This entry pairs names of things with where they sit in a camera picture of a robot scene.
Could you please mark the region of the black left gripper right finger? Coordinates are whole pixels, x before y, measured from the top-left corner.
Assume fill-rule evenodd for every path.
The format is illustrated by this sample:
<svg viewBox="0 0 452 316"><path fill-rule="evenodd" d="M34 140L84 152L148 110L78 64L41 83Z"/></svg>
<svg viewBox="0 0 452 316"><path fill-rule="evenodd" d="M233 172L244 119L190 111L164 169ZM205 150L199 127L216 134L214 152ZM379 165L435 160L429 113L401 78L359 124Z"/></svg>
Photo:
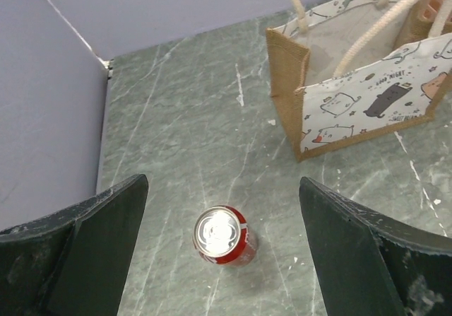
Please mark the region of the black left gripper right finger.
<svg viewBox="0 0 452 316"><path fill-rule="evenodd" d="M328 315L451 315L451 239L303 177L299 202Z"/></svg>

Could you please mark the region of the red cola can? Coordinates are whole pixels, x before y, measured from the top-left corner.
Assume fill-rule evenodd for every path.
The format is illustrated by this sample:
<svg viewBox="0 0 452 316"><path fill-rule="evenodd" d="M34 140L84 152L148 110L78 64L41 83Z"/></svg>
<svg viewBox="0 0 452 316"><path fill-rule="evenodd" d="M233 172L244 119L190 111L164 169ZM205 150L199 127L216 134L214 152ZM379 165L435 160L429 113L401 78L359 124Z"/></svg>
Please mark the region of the red cola can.
<svg viewBox="0 0 452 316"><path fill-rule="evenodd" d="M224 266L245 266L258 250L258 238L245 217L226 205L212 206L198 217L192 241L202 259Z"/></svg>

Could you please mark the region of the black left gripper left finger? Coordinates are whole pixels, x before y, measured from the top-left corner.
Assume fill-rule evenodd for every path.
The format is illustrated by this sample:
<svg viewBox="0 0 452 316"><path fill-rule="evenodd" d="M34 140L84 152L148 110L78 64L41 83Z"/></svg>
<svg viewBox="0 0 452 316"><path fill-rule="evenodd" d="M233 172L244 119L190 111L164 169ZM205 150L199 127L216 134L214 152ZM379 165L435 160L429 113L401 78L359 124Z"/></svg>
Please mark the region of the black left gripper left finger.
<svg viewBox="0 0 452 316"><path fill-rule="evenodd" d="M145 211L148 179L1 231L2 315L116 315Z"/></svg>

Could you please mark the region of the canvas jute cat-print bag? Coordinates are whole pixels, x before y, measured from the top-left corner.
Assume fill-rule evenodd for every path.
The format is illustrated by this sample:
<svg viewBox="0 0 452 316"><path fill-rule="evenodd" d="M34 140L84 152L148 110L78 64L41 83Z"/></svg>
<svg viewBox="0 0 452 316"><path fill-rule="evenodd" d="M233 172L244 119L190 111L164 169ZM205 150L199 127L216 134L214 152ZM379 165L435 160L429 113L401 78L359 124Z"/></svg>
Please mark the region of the canvas jute cat-print bag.
<svg viewBox="0 0 452 316"><path fill-rule="evenodd" d="M431 121L451 89L451 0L332 0L266 31L270 94L305 160Z"/></svg>

